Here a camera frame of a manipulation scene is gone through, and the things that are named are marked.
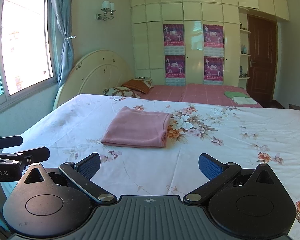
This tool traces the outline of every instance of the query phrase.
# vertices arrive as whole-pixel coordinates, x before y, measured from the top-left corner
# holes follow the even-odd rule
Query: pink bed sheet
[[[142,99],[182,102],[185,87],[156,85],[150,89],[149,93],[143,94]]]
[[[148,94],[142,95],[141,98],[148,100],[187,102],[218,106],[262,108],[260,104],[238,105],[225,96],[225,91],[242,92],[248,95],[246,90],[233,86],[188,84],[185,87],[157,85],[150,89]]]
[[[246,90],[238,87],[233,87],[233,86],[188,84],[185,86],[182,102],[218,105],[218,106],[237,106],[237,107],[240,106],[240,107],[262,108],[260,104],[238,105],[230,98],[227,98],[225,96],[226,91],[242,92],[248,95]]]

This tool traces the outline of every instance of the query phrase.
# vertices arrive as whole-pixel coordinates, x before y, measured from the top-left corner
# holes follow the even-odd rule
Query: white cloth
[[[124,106],[173,114],[167,147],[140,149],[101,144],[110,122]],[[198,167],[200,154],[207,153],[222,163],[235,162],[248,169],[268,163],[293,202],[300,205],[300,111],[79,95],[44,117],[22,137],[21,146],[5,152],[46,146],[51,156],[42,163],[45,168],[58,167],[66,161],[76,163],[93,152],[99,153],[101,168],[91,181],[118,198],[182,198],[208,182]],[[2,183],[7,194],[15,184]],[[289,235],[300,239],[297,220]]]
[[[258,103],[252,98],[234,97],[232,100],[238,105],[257,105]]]

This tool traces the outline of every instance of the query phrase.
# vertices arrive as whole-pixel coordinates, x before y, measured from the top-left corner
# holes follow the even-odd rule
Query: window
[[[56,82],[49,10],[50,0],[0,0],[0,108]]]

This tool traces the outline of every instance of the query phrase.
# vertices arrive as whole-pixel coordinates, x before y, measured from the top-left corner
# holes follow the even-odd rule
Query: door frame
[[[259,18],[261,20],[266,20],[266,21],[273,22],[273,23],[276,24],[275,25],[275,29],[276,29],[276,36],[277,36],[277,51],[276,51],[276,62],[275,62],[275,69],[274,69],[274,83],[273,83],[273,88],[272,88],[272,92],[271,92],[271,100],[273,100],[275,83],[277,82],[278,54],[279,54],[278,22],[274,21],[274,20],[270,20],[268,18],[256,16],[256,15],[253,15],[253,14],[247,14],[247,18],[248,18],[248,30],[250,29],[249,17]],[[250,48],[251,48],[250,43],[251,43],[251,39],[249,37],[249,52],[250,52]],[[250,70],[250,62],[251,62],[251,57],[250,57],[249,63],[248,63],[248,73],[247,73],[248,75],[249,75],[249,70]]]

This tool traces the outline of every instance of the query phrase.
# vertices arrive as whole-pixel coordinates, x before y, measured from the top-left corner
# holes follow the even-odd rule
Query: crosshair logo
[[[145,201],[147,201],[148,203],[152,203],[152,202],[154,202],[155,200],[153,199],[153,198],[147,198]]]

